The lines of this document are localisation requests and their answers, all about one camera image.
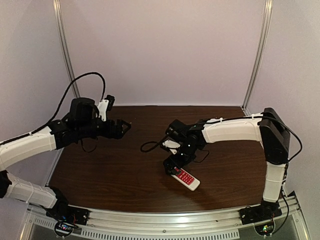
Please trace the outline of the white remote control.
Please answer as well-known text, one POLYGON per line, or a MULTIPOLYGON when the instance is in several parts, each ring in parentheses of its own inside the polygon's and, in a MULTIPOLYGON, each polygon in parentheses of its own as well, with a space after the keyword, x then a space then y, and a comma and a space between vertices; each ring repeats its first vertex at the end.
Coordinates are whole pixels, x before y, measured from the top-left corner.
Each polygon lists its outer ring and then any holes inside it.
POLYGON ((185 171, 183 168, 175 167, 174 174, 171 176, 190 191, 195 191, 201 184, 197 178, 185 171))

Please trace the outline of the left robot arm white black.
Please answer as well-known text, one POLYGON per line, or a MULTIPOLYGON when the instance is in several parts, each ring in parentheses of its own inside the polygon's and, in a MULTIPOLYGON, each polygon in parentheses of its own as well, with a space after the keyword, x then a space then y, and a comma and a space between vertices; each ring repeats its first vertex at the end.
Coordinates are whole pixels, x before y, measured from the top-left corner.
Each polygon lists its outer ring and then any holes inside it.
POLYGON ((6 140, 0 144, 0 196, 13 198, 52 209, 63 200, 63 195, 50 187, 23 180, 8 173, 7 168, 32 156, 63 149, 84 139, 121 139, 131 124, 112 120, 107 113, 112 109, 115 98, 108 95, 98 104, 93 99, 80 97, 71 101, 69 112, 58 120, 51 121, 35 133, 6 140))

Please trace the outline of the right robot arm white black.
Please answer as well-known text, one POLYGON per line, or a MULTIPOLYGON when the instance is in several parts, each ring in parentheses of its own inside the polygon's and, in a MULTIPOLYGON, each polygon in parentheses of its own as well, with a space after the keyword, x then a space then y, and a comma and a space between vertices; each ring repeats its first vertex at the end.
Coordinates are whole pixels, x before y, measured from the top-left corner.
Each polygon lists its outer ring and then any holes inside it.
POLYGON ((165 132, 161 148, 170 152, 163 161, 165 173, 173 176, 194 191, 200 181, 186 172, 190 163, 197 163, 196 153, 207 145, 216 148, 231 144, 229 150, 258 151, 266 164, 265 184, 261 206, 278 207, 279 196, 286 181, 292 132, 273 108, 263 112, 235 118, 211 118, 194 124, 174 120, 165 132))

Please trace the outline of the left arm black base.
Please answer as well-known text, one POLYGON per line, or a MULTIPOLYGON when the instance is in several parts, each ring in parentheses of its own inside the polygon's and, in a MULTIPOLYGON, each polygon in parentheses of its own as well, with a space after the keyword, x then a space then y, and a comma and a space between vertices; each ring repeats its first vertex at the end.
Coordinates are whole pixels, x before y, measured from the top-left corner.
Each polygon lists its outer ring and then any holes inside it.
POLYGON ((87 224, 90 211, 69 205, 69 201, 58 188, 50 187, 50 189, 55 193, 57 201, 52 208, 43 207, 43 209, 46 211, 47 217, 56 220, 53 230, 57 237, 65 239, 74 230, 79 230, 79 225, 85 226, 87 224))

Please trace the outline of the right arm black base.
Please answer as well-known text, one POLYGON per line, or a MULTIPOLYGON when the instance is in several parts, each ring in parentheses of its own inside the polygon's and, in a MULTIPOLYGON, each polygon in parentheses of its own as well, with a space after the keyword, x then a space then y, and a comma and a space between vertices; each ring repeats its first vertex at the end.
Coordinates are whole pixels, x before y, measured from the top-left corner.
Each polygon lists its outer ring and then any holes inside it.
POLYGON ((270 237, 276 230, 275 218, 282 215, 279 201, 261 200, 256 206, 246 206, 239 211, 242 225, 253 224, 255 232, 262 237, 270 237))

